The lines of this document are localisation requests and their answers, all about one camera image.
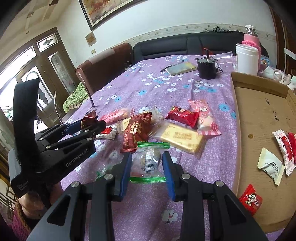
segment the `black leather sofa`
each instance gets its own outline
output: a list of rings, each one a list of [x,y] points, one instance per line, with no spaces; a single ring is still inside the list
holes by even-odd
[[[133,48],[134,63],[145,59],[153,59],[176,54],[205,55],[204,48],[211,54],[227,53],[235,55],[236,44],[244,40],[244,33],[233,31],[228,33],[207,32],[179,34],[169,37],[147,40],[137,43]],[[261,45],[261,54],[268,56]]]

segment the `green blanket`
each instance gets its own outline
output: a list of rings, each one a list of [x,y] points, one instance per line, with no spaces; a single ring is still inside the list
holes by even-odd
[[[69,111],[71,105],[80,104],[88,97],[84,85],[80,82],[76,90],[66,99],[63,104],[65,113]]]

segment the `notebook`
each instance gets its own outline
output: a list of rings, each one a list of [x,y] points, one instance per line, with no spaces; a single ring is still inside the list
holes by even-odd
[[[171,76],[175,76],[178,74],[188,73],[194,70],[197,70],[197,66],[194,66],[190,62],[183,62],[172,67],[168,67],[165,69]]]

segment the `human hand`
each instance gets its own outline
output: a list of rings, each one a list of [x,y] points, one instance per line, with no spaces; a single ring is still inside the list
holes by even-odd
[[[54,204],[62,193],[63,189],[60,182],[53,185],[49,194],[50,203]],[[19,198],[19,203],[22,206],[25,216],[30,219],[40,219],[47,211],[37,193],[26,193],[24,196]]]

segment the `metal screw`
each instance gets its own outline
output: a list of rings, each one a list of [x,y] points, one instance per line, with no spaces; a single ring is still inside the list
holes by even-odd
[[[215,183],[216,183],[217,187],[223,187],[224,186],[224,182],[222,182],[222,181],[216,181]]]
[[[71,183],[71,187],[76,188],[80,185],[80,183],[78,181],[74,181]]]
[[[183,173],[181,177],[182,177],[182,179],[189,179],[190,178],[190,174]]]
[[[104,178],[105,178],[106,180],[110,180],[110,179],[113,178],[113,175],[112,175],[112,174],[106,174],[106,175],[104,176]]]

